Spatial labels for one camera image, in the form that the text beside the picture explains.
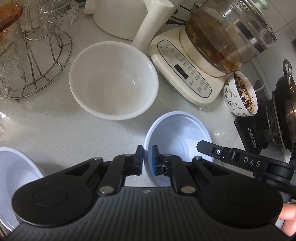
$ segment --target electrical cord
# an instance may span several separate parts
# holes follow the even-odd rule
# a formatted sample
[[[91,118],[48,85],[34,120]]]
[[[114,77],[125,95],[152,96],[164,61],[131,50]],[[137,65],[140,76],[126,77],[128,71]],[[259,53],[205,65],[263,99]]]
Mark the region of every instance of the electrical cord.
[[[179,23],[179,22],[171,20],[171,19],[169,19],[165,24],[173,24],[173,25],[177,24],[177,25],[182,25],[182,26],[185,25],[184,23]]]
[[[188,8],[181,6],[181,5],[180,5],[180,7],[190,12],[190,10]]]
[[[180,18],[177,18],[177,17],[175,17],[175,16],[171,16],[171,18],[173,18],[173,19],[176,19],[176,20],[178,20],[178,21],[180,21],[180,22],[184,22],[184,23],[186,23],[186,21],[185,21],[185,20],[183,20],[183,19],[180,19]]]
[[[263,82],[263,83],[261,82],[262,86],[259,89],[255,90],[255,92],[258,92],[258,91],[260,91],[260,90],[262,90],[264,88],[264,86],[265,86],[265,78],[264,78],[263,74],[261,73],[261,71],[256,66],[255,62],[253,60],[251,60],[251,63],[253,65],[253,67],[255,68],[255,70],[257,71],[261,81]]]

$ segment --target pan handle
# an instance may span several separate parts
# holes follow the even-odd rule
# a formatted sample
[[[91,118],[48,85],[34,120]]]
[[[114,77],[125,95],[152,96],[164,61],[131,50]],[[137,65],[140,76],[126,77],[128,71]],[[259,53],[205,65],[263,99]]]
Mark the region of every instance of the pan handle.
[[[294,92],[295,82],[292,77],[292,65],[289,62],[289,60],[287,60],[287,59],[285,59],[283,62],[283,71],[284,71],[284,74],[288,80],[290,90],[292,90]]]

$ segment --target floral bowl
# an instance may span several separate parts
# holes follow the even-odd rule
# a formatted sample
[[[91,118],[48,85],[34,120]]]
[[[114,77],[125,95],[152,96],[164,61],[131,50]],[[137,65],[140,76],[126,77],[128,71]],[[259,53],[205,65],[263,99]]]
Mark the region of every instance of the floral bowl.
[[[258,111],[258,102],[254,88],[243,72],[237,70],[231,74],[221,91],[226,109],[237,116],[253,116]]]

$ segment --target glass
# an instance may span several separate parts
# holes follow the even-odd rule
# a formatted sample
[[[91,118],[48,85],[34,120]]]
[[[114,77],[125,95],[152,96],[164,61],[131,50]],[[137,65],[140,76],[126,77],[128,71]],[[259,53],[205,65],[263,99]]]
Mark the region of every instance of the glass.
[[[1,97],[13,97],[32,75],[19,21],[22,12],[23,7],[19,4],[5,3],[0,6]]]
[[[250,2],[207,0],[185,24],[191,43],[225,74],[236,71],[276,41],[264,15]]]
[[[198,2],[195,2],[190,10],[189,16],[191,17],[193,14],[196,13],[196,11],[198,10],[198,8],[200,7],[201,4],[199,4]]]
[[[38,13],[47,0],[26,0],[24,3],[24,29],[30,31],[39,27]]]
[[[75,0],[49,0],[41,7],[38,21],[45,33],[52,30],[53,25],[49,24],[49,21],[55,23],[56,37],[51,37],[49,40],[53,45],[61,45],[67,43],[69,35],[73,37],[78,31],[78,14],[79,5]]]

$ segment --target electric kettle base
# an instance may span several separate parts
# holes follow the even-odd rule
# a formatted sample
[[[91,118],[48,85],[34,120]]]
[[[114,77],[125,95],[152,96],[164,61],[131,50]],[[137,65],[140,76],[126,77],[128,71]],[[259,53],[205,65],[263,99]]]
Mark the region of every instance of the electric kettle base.
[[[228,75],[212,77],[193,63],[179,40],[183,28],[156,36],[150,44],[150,55],[165,79],[185,99],[196,105],[207,105],[218,96]]]

